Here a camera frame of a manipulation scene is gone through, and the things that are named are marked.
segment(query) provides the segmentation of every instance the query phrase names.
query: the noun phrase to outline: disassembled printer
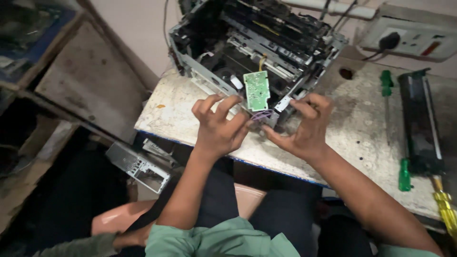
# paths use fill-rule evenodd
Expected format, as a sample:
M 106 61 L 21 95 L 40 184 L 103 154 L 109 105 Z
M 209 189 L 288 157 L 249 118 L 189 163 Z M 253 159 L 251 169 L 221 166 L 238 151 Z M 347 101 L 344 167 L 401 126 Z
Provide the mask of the disassembled printer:
M 289 101 L 312 91 L 348 43 L 329 24 L 296 15 L 277 0 L 192 5 L 169 30 L 175 68 L 204 81 L 207 93 L 242 96 L 242 108 L 251 115 L 266 113 L 261 121 L 272 128 L 287 121 L 294 112 Z

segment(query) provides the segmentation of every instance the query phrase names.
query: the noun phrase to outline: black plastic part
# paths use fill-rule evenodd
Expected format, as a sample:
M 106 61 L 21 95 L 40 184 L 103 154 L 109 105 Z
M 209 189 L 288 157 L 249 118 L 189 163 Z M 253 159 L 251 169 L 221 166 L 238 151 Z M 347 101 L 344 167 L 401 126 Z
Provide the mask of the black plastic part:
M 435 123 L 436 136 L 439 138 L 430 87 L 423 81 L 427 70 L 429 69 L 405 73 L 398 77 L 408 158 L 410 160 L 409 172 L 412 175 L 420 176 L 444 174 L 444 162 L 437 157 L 430 121 L 431 113 Z M 426 93 L 430 96 L 430 112 L 427 107 Z
M 382 51 L 391 50 L 397 47 L 399 43 L 400 35 L 397 32 L 392 32 L 379 40 L 379 49 Z

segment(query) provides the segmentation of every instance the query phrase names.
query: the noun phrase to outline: green screwdriver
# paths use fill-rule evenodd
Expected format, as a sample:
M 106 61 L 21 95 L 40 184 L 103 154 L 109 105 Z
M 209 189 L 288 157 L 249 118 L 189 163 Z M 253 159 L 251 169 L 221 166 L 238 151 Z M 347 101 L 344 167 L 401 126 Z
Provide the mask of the green screwdriver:
M 390 145 L 390 117 L 389 117 L 389 96 L 392 94 L 392 90 L 390 89 L 393 87 L 393 81 L 390 75 L 389 70 L 383 70 L 381 73 L 381 86 L 383 87 L 383 90 L 381 91 L 385 104 L 386 104 L 386 110 L 385 110 L 385 115 L 386 115 L 386 136 L 387 136 L 387 145 Z

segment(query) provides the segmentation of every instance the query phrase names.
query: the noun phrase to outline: workbench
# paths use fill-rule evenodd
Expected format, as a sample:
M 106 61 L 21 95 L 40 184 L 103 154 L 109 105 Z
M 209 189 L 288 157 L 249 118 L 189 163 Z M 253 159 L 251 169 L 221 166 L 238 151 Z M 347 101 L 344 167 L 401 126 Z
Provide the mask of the workbench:
M 340 68 L 354 71 L 352 80 L 339 74 Z M 379 76 L 390 70 L 395 83 L 389 100 L 390 145 L 387 142 L 385 101 Z M 408 70 L 369 62 L 338 58 L 322 77 L 315 92 L 333 98 L 335 109 L 327 129 L 326 142 L 409 211 L 439 220 L 427 178 L 413 177 L 410 192 L 398 190 L 399 161 L 404 156 L 401 98 L 396 77 Z M 442 152 L 457 149 L 452 128 L 457 128 L 457 81 L 429 76 Z M 176 70 L 165 72 L 135 124 L 139 131 L 193 146 L 199 122 L 191 108 L 207 94 Z M 286 125 L 293 132 L 300 122 L 295 114 Z M 328 184 L 305 161 L 279 149 L 258 131 L 249 132 L 241 148 L 230 154 L 236 161 L 296 177 L 324 187 Z

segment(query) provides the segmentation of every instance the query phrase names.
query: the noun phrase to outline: yellow screwdriver handle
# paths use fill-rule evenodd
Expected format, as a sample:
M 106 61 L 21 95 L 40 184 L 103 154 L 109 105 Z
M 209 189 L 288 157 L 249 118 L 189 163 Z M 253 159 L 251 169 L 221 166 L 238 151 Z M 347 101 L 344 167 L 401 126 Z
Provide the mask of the yellow screwdriver handle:
M 438 209 L 441 218 L 446 224 L 447 232 L 457 241 L 457 216 L 449 204 L 451 196 L 448 193 L 436 192 L 433 193 L 433 197 L 438 204 Z

